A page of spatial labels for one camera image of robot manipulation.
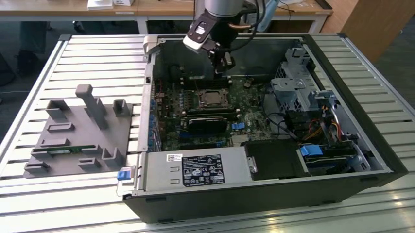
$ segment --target silver metal plate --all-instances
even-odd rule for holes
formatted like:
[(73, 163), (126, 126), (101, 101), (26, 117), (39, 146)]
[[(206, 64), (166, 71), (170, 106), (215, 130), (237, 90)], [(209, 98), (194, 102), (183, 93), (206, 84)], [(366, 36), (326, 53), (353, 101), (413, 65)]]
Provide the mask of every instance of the silver metal plate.
[(415, 118), (412, 109), (406, 108), (390, 84), (373, 71), (370, 63), (365, 61), (348, 41), (337, 35), (317, 35), (314, 38), (336, 63), (334, 67), (369, 112), (380, 131), (393, 145), (410, 171), (408, 176), (384, 187), (365, 190), (342, 203), (195, 219), (162, 225), (141, 222), (139, 217), (123, 204), (122, 198), (115, 193), (115, 172), (25, 179), (22, 177), (23, 167), (30, 159), (30, 152), (49, 117), (45, 111), (47, 101), (66, 98), (69, 105), (78, 105), (79, 100), (74, 92), (79, 83), (90, 82), (99, 85), (94, 89), (94, 95), (101, 96), (105, 103), (125, 98), (135, 105), (137, 115), (133, 119), (129, 144), (131, 154), (127, 160), (134, 164), (138, 159), (137, 140), (145, 62), (86, 65), (74, 65), (74, 63), (59, 65), (58, 63), (73, 62), (70, 59), (63, 60), (63, 58), (73, 57), (142, 56), (143, 47), (138, 41), (142, 41), (143, 36), (81, 35), (74, 36), (73, 42), (58, 51), (58, 58), (53, 58), (54, 68), (47, 72), (41, 93), (35, 97), (22, 126), (17, 128), (17, 137), (13, 139), (2, 162), (5, 170), (0, 172), (0, 231), (82, 233), (410, 231), (415, 225)]

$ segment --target table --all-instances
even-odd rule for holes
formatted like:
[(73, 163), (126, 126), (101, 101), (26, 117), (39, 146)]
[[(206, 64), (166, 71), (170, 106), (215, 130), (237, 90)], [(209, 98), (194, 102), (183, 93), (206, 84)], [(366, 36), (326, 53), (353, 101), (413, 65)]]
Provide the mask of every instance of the table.
[(133, 6), (87, 9), (89, 0), (0, 0), (2, 21), (135, 21), (139, 0)]
[[(309, 33), (320, 33), (333, 10), (325, 10), (316, 0), (289, 5), (290, 12), (278, 8), (273, 20), (313, 21)], [(194, 3), (179, 0), (141, 0), (138, 8), (138, 25), (142, 34), (149, 34), (150, 20), (194, 20)]]
[[(193, 20), (194, 3), (179, 0), (137, 0), (133, 6), (110, 10), (87, 10), (87, 0), (0, 0), (0, 21), (137, 21), (142, 34), (149, 34), (150, 20)], [(310, 33), (320, 33), (333, 10), (316, 0), (277, 10), (273, 20), (314, 21)]]
[[(117, 172), (23, 178), (49, 114), (50, 99), (75, 98), (78, 84), (91, 83), (103, 103), (126, 99), (134, 106), (127, 165), (137, 162), (145, 35), (78, 35), (58, 42), (15, 122), (0, 144), (2, 232), (321, 232), (410, 230), (415, 225), (415, 112), (348, 38), (314, 35), (318, 45), (410, 174), (365, 190), (342, 203), (146, 224), (117, 195)], [(326, 89), (330, 84), (321, 72)]]

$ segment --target motherboard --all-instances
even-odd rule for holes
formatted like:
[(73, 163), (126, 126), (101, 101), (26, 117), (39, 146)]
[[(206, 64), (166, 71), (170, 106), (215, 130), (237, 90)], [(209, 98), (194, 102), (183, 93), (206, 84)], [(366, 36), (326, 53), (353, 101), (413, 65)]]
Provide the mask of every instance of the motherboard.
[(163, 151), (234, 147), (273, 138), (263, 91), (265, 85), (250, 77), (173, 83), (155, 94)]

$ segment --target sticker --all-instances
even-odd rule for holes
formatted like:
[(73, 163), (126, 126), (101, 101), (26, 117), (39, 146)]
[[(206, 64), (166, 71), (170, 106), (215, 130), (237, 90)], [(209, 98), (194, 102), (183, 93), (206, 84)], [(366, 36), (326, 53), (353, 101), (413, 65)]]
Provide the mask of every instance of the sticker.
[(117, 15), (134, 15), (135, 12), (133, 12), (133, 11), (117, 11), (115, 14)]
[(167, 161), (175, 162), (182, 161), (183, 154), (167, 154)]
[(181, 154), (181, 160), (186, 187), (226, 183), (221, 154), (194, 157)]

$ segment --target blue latch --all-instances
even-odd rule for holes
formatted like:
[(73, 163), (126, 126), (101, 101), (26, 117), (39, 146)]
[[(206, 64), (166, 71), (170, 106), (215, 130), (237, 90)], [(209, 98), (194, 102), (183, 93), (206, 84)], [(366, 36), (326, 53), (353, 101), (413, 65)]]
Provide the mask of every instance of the blue latch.
[(246, 123), (245, 122), (233, 124), (233, 130), (242, 130), (243, 128), (246, 128)]
[(131, 179), (131, 171), (119, 171), (118, 172), (118, 176), (117, 179), (119, 181), (126, 181)]
[(241, 122), (241, 123), (238, 124), (238, 129), (242, 130), (245, 127), (246, 127), (246, 123), (245, 123), (245, 122)]
[(301, 154), (303, 156), (321, 156), (324, 155), (324, 151), (320, 145), (305, 145), (301, 148)]

